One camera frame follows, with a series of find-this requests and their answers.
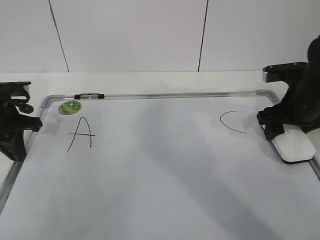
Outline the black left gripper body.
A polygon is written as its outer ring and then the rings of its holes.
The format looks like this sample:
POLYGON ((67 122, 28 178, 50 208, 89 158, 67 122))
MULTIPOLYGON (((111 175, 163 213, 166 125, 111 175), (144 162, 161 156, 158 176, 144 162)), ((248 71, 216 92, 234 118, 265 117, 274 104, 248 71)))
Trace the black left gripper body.
POLYGON ((29 116, 34 108, 28 104, 28 92, 0 93, 0 141, 10 142, 25 130, 38 132, 43 123, 39 117, 29 116))

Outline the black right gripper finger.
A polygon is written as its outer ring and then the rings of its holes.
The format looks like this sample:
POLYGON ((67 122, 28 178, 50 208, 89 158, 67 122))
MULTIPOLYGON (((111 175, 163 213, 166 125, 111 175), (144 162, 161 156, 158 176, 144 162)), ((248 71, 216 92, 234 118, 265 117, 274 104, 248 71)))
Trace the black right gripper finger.
POLYGON ((267 141, 271 141, 285 133, 284 126, 278 123, 267 123, 264 128, 264 135, 267 141))

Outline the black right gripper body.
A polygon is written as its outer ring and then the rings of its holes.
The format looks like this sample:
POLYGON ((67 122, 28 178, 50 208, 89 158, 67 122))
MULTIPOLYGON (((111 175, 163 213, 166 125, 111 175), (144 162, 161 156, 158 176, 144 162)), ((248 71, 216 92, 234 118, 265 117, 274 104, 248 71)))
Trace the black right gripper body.
POLYGON ((302 79, 286 84, 288 89, 281 101, 258 112, 258 123, 298 126, 305 133, 319 129, 320 67, 307 63, 302 79))

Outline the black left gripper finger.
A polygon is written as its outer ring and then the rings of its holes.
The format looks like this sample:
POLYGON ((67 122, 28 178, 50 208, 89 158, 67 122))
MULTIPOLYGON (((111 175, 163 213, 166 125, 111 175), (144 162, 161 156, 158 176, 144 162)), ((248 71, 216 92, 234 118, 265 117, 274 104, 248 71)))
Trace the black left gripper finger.
POLYGON ((0 151, 12 161, 24 161, 27 156, 24 132, 14 131, 1 134, 0 151))

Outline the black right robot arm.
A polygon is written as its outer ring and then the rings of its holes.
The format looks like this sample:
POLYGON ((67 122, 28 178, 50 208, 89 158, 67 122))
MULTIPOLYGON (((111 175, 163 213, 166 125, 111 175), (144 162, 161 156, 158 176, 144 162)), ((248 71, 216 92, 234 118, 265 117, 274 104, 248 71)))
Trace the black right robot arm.
POLYGON ((285 132, 284 125, 297 126, 304 133, 320 128, 320 38, 307 50, 308 62, 269 65, 263 68, 265 83, 284 82, 288 89, 279 103, 257 114, 268 141, 285 132))

